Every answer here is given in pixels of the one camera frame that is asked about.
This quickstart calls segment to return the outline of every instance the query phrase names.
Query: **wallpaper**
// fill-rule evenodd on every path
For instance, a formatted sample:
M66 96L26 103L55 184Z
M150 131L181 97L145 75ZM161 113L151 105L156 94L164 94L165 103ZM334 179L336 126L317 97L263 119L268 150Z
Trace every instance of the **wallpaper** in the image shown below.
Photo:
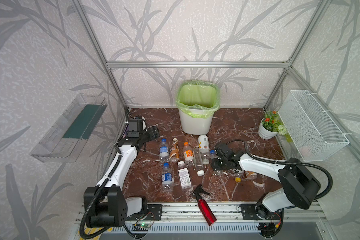
M319 0L82 2L108 61L285 61ZM217 83L222 106L260 106L280 72L126 68L114 76L129 106L173 106L189 79Z
M360 141L360 1L332 1L293 66ZM277 110L291 87L299 89L288 77L269 109ZM282 146L299 157L293 143L282 139ZM345 147L316 164L334 178L319 202L337 238L360 240L360 163Z
M30 156L78 93L108 106L77 161ZM123 118L69 1L0 1L0 239L67 239Z
M175 106L184 80L208 81L208 71L218 74L221 106L263 107L281 68L131 68L113 71L129 106Z

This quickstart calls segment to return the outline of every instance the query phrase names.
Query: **white wire basket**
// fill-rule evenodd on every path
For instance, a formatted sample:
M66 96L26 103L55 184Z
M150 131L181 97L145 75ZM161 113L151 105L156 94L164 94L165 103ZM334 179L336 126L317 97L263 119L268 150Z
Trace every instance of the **white wire basket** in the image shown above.
M307 90L291 90L279 109L279 116L305 162L323 161L349 144Z

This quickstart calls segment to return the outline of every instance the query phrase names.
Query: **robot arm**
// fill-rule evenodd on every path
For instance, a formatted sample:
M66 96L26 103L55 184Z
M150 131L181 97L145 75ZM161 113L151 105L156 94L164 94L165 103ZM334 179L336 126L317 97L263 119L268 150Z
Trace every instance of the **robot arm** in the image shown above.
M156 126L146 128L142 118L129 121L129 131L116 145L117 154L110 164L105 175L95 187L88 187L84 193L84 207L87 215L83 220L87 227L121 227L127 217L134 213L145 213L147 202L141 197L125 199L122 186L127 176L129 167L136 159L139 149L147 142L159 137ZM90 206L100 186L100 196Z
M266 219L269 213L293 205L301 209L308 209L321 188L319 181L305 166L299 165L300 161L296 158L291 158L288 162L261 161L261 158L251 156L249 152L235 153L222 142L216 145L216 152L220 159L214 159L214 163L217 162L212 164L215 170L252 171L281 183L282 188L265 194L259 199L256 211L260 218Z

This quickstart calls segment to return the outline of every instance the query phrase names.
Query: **green trash bag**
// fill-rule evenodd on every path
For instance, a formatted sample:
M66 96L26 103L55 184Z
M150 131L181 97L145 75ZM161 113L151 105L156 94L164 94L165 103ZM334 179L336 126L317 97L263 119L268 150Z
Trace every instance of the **green trash bag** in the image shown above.
M176 106L192 118L209 118L220 107L220 89L216 84L203 81L186 81L181 84ZM204 110L202 114L190 109Z

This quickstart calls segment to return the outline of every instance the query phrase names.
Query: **brown marble surface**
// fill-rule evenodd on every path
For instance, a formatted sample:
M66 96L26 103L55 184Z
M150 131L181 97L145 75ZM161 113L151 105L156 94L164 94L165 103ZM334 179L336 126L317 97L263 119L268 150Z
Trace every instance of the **brown marble surface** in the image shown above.
M279 182L258 174L255 180L241 178L240 183L235 182L235 175L230 171L218 175L210 164L205 165L205 175L199 177L196 170L188 169L192 186L182 190L178 178L177 162L169 163L173 176L173 191L163 192L161 188L162 164L158 160L159 143L166 138L171 144L176 137L179 142L180 160L183 161L182 148L184 142L192 147L198 145L198 136L185 134L182 131L177 108L158 109L132 109L132 116L144 116L148 126L156 125L160 131L160 138L147 143L146 151L140 150L137 159L132 163L123 185L125 198L132 196L145 196L148 202L189 202L196 201L192 196L194 188L200 183L211 195L203 195L208 201L238 201L256 202L264 193L272 192L281 187ZM219 141L227 142L232 139L249 141L250 152L257 156L272 159L284 159L281 149L273 137L263 140L258 135L258 127L263 118L261 108L221 108L215 112L209 133L210 148L213 149ZM241 142L230 143L234 151L243 150Z

